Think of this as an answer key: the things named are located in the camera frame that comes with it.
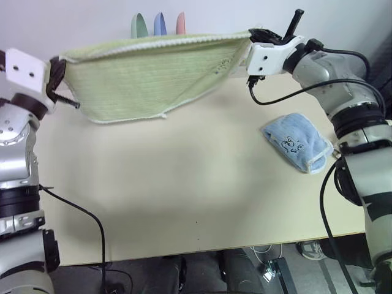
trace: table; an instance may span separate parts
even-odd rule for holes
[[[278,75],[255,94],[272,100],[299,88]],[[261,107],[245,78],[228,79],[167,119],[97,125],[58,104],[37,133],[40,182],[101,219],[109,260],[323,238],[319,190],[327,168],[297,171],[259,131],[293,112],[335,140],[315,98]],[[362,208],[340,196],[333,181],[325,198],[335,235],[363,232]],[[99,229],[89,216],[43,192],[41,205],[62,265],[100,260]]]

